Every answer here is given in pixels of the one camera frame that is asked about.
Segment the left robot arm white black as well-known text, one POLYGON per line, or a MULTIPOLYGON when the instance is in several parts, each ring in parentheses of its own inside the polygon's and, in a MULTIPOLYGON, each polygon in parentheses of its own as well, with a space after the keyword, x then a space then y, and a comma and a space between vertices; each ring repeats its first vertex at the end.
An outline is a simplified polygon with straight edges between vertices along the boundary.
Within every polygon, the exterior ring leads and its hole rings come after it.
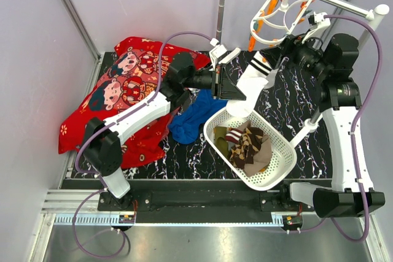
POLYGON ((160 86, 145 99, 113 117, 105 120, 94 117, 87 123, 79 153, 97 171, 104 189, 112 194, 111 203, 118 210, 127 210, 133 202, 130 184, 120 168, 122 145, 152 121, 183 105, 189 88, 207 89, 216 99, 245 100, 245 94, 226 69, 240 51, 239 48, 234 49, 219 61, 213 71, 197 70, 191 55, 180 52, 173 58, 160 86))

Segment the white black striped sock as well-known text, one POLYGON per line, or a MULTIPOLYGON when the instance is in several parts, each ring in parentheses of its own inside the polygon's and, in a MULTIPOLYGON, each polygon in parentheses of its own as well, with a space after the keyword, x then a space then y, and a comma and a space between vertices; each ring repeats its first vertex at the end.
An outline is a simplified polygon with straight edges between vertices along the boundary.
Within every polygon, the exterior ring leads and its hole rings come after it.
POLYGON ((255 108, 261 91, 274 85, 277 71, 272 68, 262 51, 257 51, 236 84, 246 95, 246 100, 228 101, 226 111, 234 117, 249 116, 255 108))

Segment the white round clip hanger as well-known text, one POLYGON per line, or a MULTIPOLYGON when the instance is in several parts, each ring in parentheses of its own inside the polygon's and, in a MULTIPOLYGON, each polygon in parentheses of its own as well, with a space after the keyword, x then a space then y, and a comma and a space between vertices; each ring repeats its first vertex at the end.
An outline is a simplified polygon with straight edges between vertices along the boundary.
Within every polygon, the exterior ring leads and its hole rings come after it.
POLYGON ((309 6, 315 0, 266 0, 250 22, 248 50, 254 50, 257 43, 273 47, 292 34, 295 27, 305 21, 312 12, 309 6), (277 38, 267 39, 260 33, 263 27, 273 29, 277 38))

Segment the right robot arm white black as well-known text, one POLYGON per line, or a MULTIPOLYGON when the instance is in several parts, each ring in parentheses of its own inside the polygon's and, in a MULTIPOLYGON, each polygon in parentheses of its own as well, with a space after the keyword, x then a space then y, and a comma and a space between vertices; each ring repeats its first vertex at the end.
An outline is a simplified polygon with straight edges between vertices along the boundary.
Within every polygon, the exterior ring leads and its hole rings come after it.
POLYGON ((338 33, 322 50, 313 48, 315 41, 314 37, 304 40, 302 35, 289 35, 281 44, 260 51, 270 66, 297 66, 316 79, 317 112, 326 125, 332 155, 331 188, 292 183, 290 190, 279 195, 279 203, 290 211, 303 202, 321 218, 361 217, 384 206, 386 200, 384 193, 374 189, 362 144, 352 145, 351 140, 361 139, 356 115, 362 101, 359 87, 350 78, 359 42, 338 33))

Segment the brown yellow diamond sock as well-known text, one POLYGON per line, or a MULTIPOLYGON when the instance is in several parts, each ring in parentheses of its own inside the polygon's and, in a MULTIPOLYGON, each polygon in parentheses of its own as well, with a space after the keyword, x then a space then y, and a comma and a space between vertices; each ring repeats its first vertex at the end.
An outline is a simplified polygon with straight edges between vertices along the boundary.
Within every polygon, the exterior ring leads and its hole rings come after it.
POLYGON ((257 127, 246 127, 243 131, 239 144, 242 147, 250 145, 255 151, 259 151, 262 145, 264 132, 257 127))
POLYGON ((229 162, 237 168, 244 169, 247 164, 254 164, 254 156, 260 151, 252 144, 235 144, 230 150, 229 162))

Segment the maroon striped beige sock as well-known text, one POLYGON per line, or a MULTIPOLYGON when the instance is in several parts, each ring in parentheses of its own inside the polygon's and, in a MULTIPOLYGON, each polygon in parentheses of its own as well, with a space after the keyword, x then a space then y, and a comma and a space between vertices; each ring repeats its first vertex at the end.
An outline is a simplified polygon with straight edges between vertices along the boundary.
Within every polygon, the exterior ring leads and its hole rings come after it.
POLYGON ((227 142, 237 144, 241 139, 241 136, 245 132, 246 128, 250 126, 251 126, 251 122, 248 120, 236 128, 229 128, 227 134, 225 135, 225 140, 227 142))
POLYGON ((251 157, 248 156, 246 158, 246 163, 244 165, 244 173, 248 177, 255 175, 269 165, 271 157, 271 139, 269 135, 264 135, 262 137, 262 144, 260 150, 251 157))

